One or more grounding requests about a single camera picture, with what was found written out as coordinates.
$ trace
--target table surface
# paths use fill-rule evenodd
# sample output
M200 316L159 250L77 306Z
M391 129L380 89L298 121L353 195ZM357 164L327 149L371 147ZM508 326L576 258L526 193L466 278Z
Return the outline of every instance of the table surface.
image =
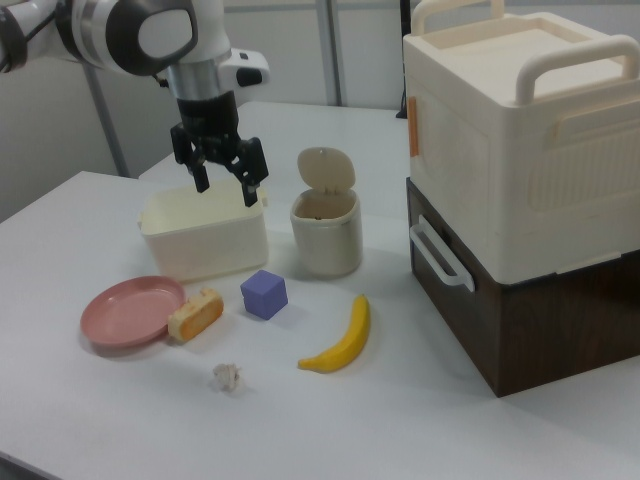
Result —
M166 188L82 173L0 224L3 457L63 480L640 475L640 359L495 398L412 276L406 220L392 215L365 213L361 267L321 281L299 265L290 204L272 201L265 268L290 301L273 319L244 311L242 272L186 285L225 299L191 342L92 347L87 303L157 273L136 218ZM340 338L359 293L372 306L361 356L334 374L298 370ZM219 363L242 369L232 393L213 384Z
M407 121L397 112L364 108L321 107L264 102L238 109L238 133L258 137L269 168L262 182L272 200L292 205L309 187L298 172L305 148L333 147L346 153L356 172L353 189L363 213L407 218L405 179L409 176ZM207 164L212 180L229 178L221 165ZM140 175L140 180L183 186L193 183L173 154Z

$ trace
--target pink plate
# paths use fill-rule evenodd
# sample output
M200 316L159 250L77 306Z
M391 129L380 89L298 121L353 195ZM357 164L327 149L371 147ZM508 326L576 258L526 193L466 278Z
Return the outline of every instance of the pink plate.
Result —
M130 347L167 331L167 318L185 302L182 285L168 277L138 277L94 298L82 313L80 329L91 342Z

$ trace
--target orange tag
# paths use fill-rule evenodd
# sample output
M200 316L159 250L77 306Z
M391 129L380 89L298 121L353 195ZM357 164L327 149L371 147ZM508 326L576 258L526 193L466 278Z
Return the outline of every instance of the orange tag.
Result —
M407 99L407 119L409 120L409 156L412 158L420 154L418 147L418 108L416 97Z

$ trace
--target white plastic container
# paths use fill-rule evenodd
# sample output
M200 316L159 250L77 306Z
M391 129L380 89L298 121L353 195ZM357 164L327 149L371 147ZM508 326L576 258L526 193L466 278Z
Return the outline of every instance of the white plastic container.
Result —
M362 260L360 200L351 190L353 164L340 150L310 148L298 169L311 187L291 207L291 225L303 265L318 276L345 275Z
M151 196L139 226L162 275L180 281L228 274L266 263L269 256L260 201L244 205L235 178Z
M640 248L640 46L555 15L404 39L411 179L502 284Z

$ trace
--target yellow banana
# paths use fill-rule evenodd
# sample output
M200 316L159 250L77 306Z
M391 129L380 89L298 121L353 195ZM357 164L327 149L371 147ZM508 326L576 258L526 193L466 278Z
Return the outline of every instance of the yellow banana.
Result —
M358 295L353 301L351 322L344 337L320 355L299 360L298 368L329 373L349 365L367 343L370 326L369 301L364 295Z

